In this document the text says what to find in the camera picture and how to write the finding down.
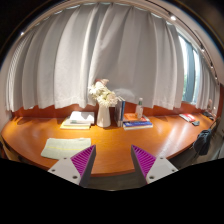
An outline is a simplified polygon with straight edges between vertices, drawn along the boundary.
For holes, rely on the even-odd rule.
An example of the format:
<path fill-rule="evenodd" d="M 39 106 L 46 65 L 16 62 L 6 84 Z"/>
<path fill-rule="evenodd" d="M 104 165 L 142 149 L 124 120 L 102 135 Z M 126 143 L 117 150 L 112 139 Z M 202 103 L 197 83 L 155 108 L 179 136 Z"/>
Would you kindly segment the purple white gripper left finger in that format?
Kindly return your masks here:
<path fill-rule="evenodd" d="M 92 145 L 72 157 L 60 159 L 49 169 L 49 172 L 81 187 L 86 187 L 95 157 L 96 146 Z"/>

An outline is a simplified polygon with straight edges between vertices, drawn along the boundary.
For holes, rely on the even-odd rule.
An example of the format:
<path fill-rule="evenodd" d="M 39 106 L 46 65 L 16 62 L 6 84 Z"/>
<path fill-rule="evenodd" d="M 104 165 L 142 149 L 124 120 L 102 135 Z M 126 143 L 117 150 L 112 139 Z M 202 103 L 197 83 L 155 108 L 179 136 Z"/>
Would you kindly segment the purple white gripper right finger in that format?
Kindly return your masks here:
<path fill-rule="evenodd" d="M 135 145 L 131 146 L 131 157 L 141 185 L 150 184 L 178 171 L 165 157 L 155 157 Z"/>

